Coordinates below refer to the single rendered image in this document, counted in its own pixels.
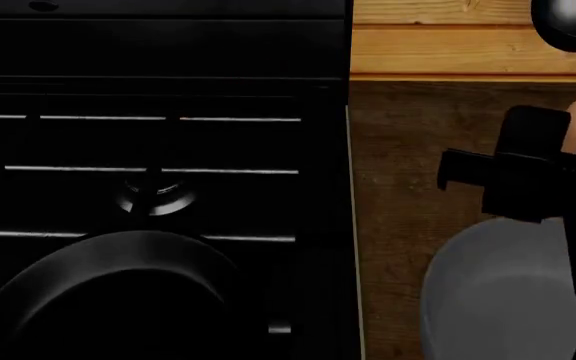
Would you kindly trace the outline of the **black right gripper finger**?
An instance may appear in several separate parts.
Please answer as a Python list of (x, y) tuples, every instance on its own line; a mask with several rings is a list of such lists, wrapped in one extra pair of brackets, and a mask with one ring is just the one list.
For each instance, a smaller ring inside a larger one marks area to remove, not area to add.
[(570, 113), (519, 105), (505, 113), (495, 154), (558, 155), (571, 122)]

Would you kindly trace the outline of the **grey bowl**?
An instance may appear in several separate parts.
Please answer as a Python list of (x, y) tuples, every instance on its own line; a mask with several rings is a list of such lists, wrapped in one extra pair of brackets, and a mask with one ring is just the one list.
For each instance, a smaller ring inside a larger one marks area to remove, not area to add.
[(572, 360), (563, 221), (494, 218), (453, 236), (426, 271), (420, 333), (424, 360)]

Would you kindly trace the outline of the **black frying pan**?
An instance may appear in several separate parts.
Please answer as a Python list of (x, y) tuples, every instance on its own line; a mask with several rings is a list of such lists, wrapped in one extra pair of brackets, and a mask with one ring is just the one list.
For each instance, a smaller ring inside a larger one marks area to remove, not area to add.
[(244, 281), (234, 263), (197, 239), (160, 231), (109, 233), (43, 257), (0, 288), (0, 350), (51, 301), (87, 281), (128, 271), (178, 275), (243, 317)]

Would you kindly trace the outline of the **glossy black round pot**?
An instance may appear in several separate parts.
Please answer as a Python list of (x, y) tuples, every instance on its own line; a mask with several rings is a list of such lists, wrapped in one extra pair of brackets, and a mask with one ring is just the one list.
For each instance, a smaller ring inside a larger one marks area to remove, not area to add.
[(531, 0), (537, 34), (557, 50), (576, 53), (576, 0)]

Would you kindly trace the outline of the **round black stove burner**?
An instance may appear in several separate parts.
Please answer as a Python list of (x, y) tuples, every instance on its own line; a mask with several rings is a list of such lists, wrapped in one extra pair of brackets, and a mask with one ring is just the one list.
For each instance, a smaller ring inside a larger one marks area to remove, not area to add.
[[(134, 176), (125, 179), (118, 187), (114, 201), (120, 209), (132, 212), (145, 194), (146, 179), (144, 176)], [(153, 182), (154, 194), (149, 200), (148, 215), (171, 215), (187, 208), (196, 200), (196, 191), (189, 182), (177, 178), (159, 178)]]

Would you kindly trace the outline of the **black gas stove top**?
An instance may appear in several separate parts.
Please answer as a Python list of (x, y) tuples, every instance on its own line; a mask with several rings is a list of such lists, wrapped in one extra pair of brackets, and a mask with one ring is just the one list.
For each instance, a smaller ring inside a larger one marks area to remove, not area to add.
[[(352, 0), (0, 0), (0, 288), (81, 240), (160, 231), (231, 260), (248, 302), (233, 318), (178, 275), (108, 275), (0, 360), (364, 360), (351, 22)], [(159, 178), (195, 202), (148, 215)]]

